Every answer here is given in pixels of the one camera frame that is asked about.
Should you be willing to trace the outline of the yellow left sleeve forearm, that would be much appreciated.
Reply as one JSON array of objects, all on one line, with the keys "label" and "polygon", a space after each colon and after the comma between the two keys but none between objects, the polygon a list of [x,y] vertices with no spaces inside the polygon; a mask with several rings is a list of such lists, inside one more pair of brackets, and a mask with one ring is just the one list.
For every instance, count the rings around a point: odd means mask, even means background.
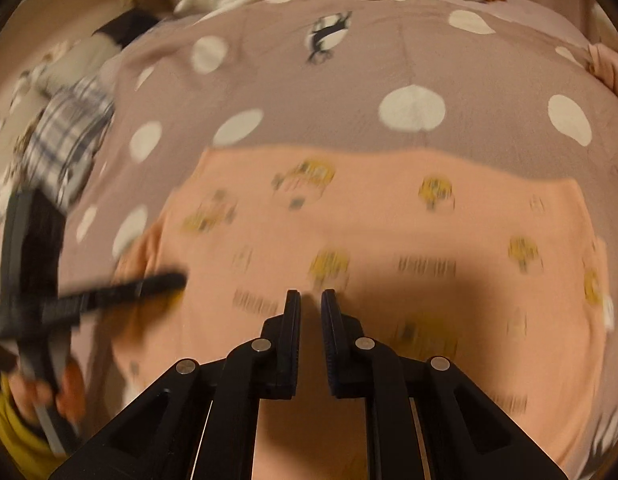
[{"label": "yellow left sleeve forearm", "polygon": [[55,455],[40,428],[25,422],[16,407],[6,374],[0,376],[0,443],[25,479],[44,480],[65,462]]}]

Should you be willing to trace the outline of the left hand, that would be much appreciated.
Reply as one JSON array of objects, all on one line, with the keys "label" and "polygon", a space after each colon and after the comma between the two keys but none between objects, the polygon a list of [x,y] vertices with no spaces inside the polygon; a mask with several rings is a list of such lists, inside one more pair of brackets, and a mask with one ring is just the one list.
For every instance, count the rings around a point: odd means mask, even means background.
[{"label": "left hand", "polygon": [[67,360],[58,393],[42,380],[27,379],[19,368],[9,374],[8,382],[15,406],[30,426],[40,426],[36,407],[51,404],[71,424],[82,423],[86,414],[86,387],[82,370],[72,356]]}]

